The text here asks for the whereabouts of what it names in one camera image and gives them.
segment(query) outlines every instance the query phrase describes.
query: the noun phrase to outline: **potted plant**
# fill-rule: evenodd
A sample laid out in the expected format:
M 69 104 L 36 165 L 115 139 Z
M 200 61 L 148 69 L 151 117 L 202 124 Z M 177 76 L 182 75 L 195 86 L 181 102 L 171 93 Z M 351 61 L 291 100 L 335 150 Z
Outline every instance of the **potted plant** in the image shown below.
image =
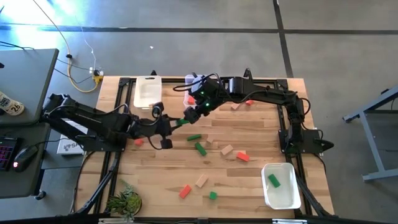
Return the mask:
M 132 185 L 121 180 L 125 189 L 117 196 L 110 196 L 106 208 L 110 213 L 118 213 L 127 221 L 133 220 L 134 216 L 142 207 L 141 197 L 134 191 Z

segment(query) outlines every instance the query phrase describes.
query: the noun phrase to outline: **wooden tabletop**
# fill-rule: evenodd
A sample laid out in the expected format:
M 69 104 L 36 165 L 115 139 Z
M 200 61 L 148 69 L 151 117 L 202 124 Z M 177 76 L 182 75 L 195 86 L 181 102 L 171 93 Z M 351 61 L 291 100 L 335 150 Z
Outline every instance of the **wooden tabletop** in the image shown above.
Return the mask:
M 104 77 L 97 103 L 99 110 L 111 111 L 114 108 L 119 79 Z M 290 90 L 307 98 L 303 79 L 290 78 L 288 83 Z M 185 109 L 184 93 L 173 91 L 175 85 L 163 84 L 164 113 L 181 118 Z M 150 118 L 148 113 L 133 107 L 133 99 L 134 96 L 131 98 L 131 112 Z M 305 117 L 305 125 L 313 127 L 311 112 Z M 278 130 L 276 105 L 256 101 L 252 106 L 241 105 L 236 111 L 231 111 L 231 104 L 226 103 L 195 124 L 186 124 L 174 131 L 170 137 L 173 149 L 156 151 L 147 139 L 141 147 L 128 140 L 118 179 L 133 185 L 142 197 L 143 206 L 138 217 L 293 218 L 292 210 L 273 210 L 264 202 L 261 169 L 268 163 L 285 162 L 284 155 L 280 153 Z M 194 134 L 203 136 L 198 141 L 208 153 L 204 157 L 195 149 L 196 141 L 186 140 Z M 206 144 L 208 136 L 214 138 L 212 145 Z M 152 141 L 159 146 L 159 138 L 153 138 Z M 220 151 L 229 144 L 234 147 L 233 152 L 222 156 Z M 238 152 L 249 155 L 250 161 L 237 159 Z M 103 152 L 96 152 L 87 160 L 78 186 L 77 209 L 83 206 L 97 187 L 103 157 Z M 333 213 L 322 163 L 314 155 L 303 154 L 303 164 L 308 188 L 323 207 Z M 195 182 L 202 174 L 208 175 L 209 179 L 199 188 Z M 186 184 L 192 191 L 185 199 L 181 199 L 178 194 Z M 103 198 L 107 198 L 108 187 Z M 123 188 L 118 181 L 116 193 Z M 218 194 L 216 200 L 209 199 L 211 191 Z M 101 211 L 105 205 L 103 199 Z

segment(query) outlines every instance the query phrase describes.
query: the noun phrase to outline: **gray floor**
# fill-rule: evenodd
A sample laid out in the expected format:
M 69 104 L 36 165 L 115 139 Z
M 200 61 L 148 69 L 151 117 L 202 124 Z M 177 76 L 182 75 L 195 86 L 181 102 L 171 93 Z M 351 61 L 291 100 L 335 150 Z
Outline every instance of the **gray floor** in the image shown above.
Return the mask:
M 93 27 L 199 27 L 277 28 L 271 0 L 87 0 L 38 1 L 59 25 Z M 279 0 L 286 29 L 397 29 L 397 1 Z M 8 3 L 0 22 L 50 24 L 35 5 Z M 81 32 L 65 32 L 75 64 L 93 66 L 90 49 Z M 255 77 L 286 77 L 278 34 L 128 33 L 91 32 L 87 41 L 95 50 L 97 67 L 106 75 L 186 75 L 190 72 L 241 75 L 250 67 Z M 335 147 L 326 152 L 328 183 L 335 213 L 398 223 L 398 177 L 365 184 L 362 174 L 376 171 L 359 121 L 345 124 L 341 117 L 398 84 L 398 35 L 286 35 L 294 77 L 304 78 L 315 124 Z M 20 27 L 0 30 L 0 40 L 35 47 L 66 47 L 57 32 Z M 57 63 L 66 72 L 66 66 Z M 76 80 L 88 72 L 72 70 Z M 91 81 L 80 85 L 93 87 Z M 82 94 L 61 74 L 54 73 L 49 93 L 68 93 L 94 106 L 98 90 Z M 398 155 L 387 156 L 394 167 Z M 0 219 L 67 214 L 76 169 L 46 171 L 42 188 L 49 195 L 0 200 Z M 20 210 L 13 210 L 18 205 Z

